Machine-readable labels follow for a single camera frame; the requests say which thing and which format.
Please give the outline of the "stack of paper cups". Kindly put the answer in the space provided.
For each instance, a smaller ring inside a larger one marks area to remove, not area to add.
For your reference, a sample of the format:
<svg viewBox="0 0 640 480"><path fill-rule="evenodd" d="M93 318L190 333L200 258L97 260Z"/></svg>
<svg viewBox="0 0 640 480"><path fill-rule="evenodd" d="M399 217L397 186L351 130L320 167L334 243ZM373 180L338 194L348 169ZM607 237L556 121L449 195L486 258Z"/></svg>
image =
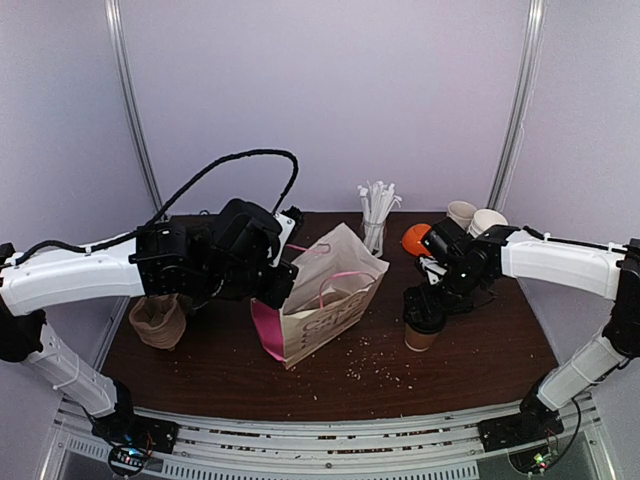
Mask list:
<svg viewBox="0 0 640 480"><path fill-rule="evenodd" d="M508 226L508 220L498 211L492 209L477 210L467 229L467 232L474 238L487 231L492 226Z"/></svg>

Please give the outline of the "single brown paper cup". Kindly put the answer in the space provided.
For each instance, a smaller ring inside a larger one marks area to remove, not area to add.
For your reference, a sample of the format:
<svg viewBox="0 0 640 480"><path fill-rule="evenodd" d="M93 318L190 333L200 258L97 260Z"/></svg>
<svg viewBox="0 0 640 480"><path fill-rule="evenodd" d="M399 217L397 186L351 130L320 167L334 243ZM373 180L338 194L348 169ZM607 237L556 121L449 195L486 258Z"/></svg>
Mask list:
<svg viewBox="0 0 640 480"><path fill-rule="evenodd" d="M420 335L405 325L404 343L408 349L414 352L425 352L431 348L440 335Z"/></svg>

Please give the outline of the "stack of cardboard cup carriers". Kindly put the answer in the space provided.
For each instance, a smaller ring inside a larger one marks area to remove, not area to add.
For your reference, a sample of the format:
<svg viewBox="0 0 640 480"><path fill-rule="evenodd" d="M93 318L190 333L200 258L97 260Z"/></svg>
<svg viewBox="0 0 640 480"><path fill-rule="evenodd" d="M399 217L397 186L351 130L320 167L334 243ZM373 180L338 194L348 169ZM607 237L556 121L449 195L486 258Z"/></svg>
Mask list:
<svg viewBox="0 0 640 480"><path fill-rule="evenodd" d="M185 295L142 297L129 312L128 320L143 344L172 351L186 330L187 318L194 313L193 301Z"/></svg>

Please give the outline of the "pink and white paper bag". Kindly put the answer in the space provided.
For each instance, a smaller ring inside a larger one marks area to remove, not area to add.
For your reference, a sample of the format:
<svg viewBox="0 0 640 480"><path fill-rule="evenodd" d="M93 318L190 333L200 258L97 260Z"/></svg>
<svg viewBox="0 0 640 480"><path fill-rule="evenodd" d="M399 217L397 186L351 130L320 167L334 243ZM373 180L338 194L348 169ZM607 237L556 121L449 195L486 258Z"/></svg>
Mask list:
<svg viewBox="0 0 640 480"><path fill-rule="evenodd" d="M298 275L280 309L251 301L263 349L287 369L358 323L389 268L344 223L304 249L292 264Z"/></svg>

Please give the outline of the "single black cup lid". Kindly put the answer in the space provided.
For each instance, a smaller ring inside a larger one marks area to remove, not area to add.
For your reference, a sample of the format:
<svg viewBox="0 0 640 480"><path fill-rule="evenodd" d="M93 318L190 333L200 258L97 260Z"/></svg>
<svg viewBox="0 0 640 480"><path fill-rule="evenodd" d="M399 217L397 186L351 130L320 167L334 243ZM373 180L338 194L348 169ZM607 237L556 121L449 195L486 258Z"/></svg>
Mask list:
<svg viewBox="0 0 640 480"><path fill-rule="evenodd" d="M437 335L443 330L444 326L446 325L446 320L443 318L420 321L410 320L407 321L406 324L409 328L420 335Z"/></svg>

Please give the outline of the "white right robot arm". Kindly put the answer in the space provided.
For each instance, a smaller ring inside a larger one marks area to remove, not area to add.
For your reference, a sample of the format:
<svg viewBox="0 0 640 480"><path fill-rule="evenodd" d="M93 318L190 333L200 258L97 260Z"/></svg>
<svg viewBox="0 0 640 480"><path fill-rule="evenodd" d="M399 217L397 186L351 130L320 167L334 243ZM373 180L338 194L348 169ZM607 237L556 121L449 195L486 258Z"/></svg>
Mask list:
<svg viewBox="0 0 640 480"><path fill-rule="evenodd" d="M639 356L639 241L598 244L554 237L529 226L493 225L473 235L451 218L422 237L424 281L403 293L404 342L425 352L455 315L478 309L474 296L501 279L584 300L593 335L537 380L516 413L478 425L483 448L501 450L563 430L560 411Z"/></svg>

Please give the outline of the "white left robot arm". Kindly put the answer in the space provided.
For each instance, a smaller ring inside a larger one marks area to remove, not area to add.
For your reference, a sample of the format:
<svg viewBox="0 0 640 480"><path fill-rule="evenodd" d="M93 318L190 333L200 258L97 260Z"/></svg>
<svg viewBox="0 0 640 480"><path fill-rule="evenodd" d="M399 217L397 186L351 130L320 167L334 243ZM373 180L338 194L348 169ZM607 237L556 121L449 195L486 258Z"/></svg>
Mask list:
<svg viewBox="0 0 640 480"><path fill-rule="evenodd" d="M283 252L303 222L297 208L270 212L229 201L210 218L152 221L103 242L18 252L1 247L1 358L21 363L75 401L92 432L137 455L169 453L177 425L137 414L129 389L70 348L53 309L113 298L185 297L197 305L247 298L281 307L298 270Z"/></svg>

